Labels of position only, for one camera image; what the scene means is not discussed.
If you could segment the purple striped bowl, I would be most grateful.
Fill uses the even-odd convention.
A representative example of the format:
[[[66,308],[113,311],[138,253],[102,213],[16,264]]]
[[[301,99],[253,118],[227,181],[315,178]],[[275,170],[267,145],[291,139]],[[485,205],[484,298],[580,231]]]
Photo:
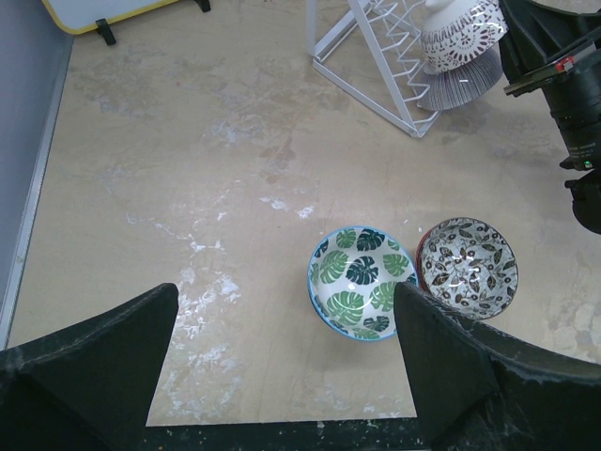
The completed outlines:
[[[431,112],[460,107],[484,95],[502,75],[501,58],[494,48],[442,73],[435,73],[425,64],[420,82],[429,89],[418,100],[418,106]]]

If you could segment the brown floral pattern bowl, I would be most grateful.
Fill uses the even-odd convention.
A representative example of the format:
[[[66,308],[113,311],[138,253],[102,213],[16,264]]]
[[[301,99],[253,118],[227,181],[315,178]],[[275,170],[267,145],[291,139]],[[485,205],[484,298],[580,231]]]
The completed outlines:
[[[416,251],[421,287],[472,319],[491,319],[515,298],[516,256],[492,225],[456,217],[433,226]]]

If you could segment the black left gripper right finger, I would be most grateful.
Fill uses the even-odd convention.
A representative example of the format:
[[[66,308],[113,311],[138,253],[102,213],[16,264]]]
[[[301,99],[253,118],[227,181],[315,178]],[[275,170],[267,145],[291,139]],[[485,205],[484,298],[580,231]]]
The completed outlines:
[[[600,366],[469,319],[409,283],[393,313],[432,450],[597,450]]]

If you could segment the white mandala pattern bowl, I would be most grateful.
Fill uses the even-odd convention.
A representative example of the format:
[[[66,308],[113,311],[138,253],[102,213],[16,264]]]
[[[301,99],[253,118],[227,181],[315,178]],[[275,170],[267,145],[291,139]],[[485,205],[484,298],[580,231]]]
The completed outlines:
[[[499,1],[425,1],[420,38],[428,69],[455,70],[484,54],[508,31]]]

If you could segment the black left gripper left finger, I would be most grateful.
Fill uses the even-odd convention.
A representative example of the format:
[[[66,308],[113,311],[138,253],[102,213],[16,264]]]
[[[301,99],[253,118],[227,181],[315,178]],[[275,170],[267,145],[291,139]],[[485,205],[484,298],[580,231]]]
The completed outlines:
[[[165,283],[3,350],[2,449],[138,449],[177,311],[177,287]]]

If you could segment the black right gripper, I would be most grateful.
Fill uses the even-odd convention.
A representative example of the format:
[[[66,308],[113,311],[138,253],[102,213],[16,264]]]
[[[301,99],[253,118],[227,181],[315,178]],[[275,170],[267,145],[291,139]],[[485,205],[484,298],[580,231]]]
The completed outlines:
[[[534,1],[500,0],[507,33],[499,42],[508,80],[519,97],[540,89],[568,157],[564,169],[600,167],[600,13],[576,13]]]

